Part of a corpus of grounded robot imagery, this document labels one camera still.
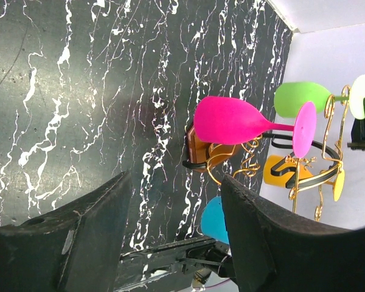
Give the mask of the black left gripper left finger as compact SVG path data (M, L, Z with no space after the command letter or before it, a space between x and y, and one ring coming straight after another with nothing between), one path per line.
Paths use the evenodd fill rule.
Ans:
M19 226L0 227L0 291L112 291L130 172Z

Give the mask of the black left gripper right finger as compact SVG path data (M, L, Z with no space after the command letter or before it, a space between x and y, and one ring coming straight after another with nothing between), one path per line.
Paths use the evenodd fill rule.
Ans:
M365 291L365 228L294 214L231 176L221 200L240 291Z

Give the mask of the green wine glass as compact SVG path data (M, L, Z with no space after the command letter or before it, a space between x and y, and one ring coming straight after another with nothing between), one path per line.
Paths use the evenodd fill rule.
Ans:
M306 102L313 102L316 111L322 112L332 93L324 86L315 82L288 82L281 84L275 91L274 108L276 113L284 118L294 118ZM342 93L334 95L335 102L348 104L353 117L365 118L365 74L358 76L352 86L345 86Z

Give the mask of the blue wine glass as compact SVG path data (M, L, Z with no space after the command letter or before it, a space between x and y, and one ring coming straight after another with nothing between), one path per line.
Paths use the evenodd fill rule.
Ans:
M201 231L205 236L229 244L220 196L211 199L204 208L201 216Z

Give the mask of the orange wine glass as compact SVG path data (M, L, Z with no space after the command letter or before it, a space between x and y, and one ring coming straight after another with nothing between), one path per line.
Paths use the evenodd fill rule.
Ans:
M345 177L346 173L341 164L323 170L318 175L313 175L310 171L310 165L302 161L299 168L298 190L303 191L322 184L328 184L332 186L333 200L338 201L342 194ZM270 155L263 169L263 180L266 184L272 186L286 189L294 188L296 159L290 156Z

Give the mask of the pink wine glass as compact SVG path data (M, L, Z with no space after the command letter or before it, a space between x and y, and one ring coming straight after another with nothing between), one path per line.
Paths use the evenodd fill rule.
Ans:
M269 130L291 131L292 149L297 158L310 150L316 131L316 107L306 102L293 125L269 121L255 106L232 97L205 97L193 117L196 135L203 142L237 145Z

